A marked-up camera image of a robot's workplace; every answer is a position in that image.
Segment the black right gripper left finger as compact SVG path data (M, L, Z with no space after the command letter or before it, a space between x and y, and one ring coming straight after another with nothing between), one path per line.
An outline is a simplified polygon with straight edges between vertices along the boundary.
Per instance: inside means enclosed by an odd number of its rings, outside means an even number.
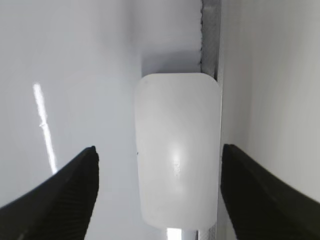
M0 209L2 240L83 240L99 191L99 155L81 151L45 182Z

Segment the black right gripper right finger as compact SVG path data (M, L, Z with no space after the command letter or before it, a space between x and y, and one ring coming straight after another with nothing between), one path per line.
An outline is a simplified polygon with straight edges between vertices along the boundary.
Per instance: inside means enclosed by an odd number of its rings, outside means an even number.
M320 204L233 144L223 146L220 189L238 240L320 238Z

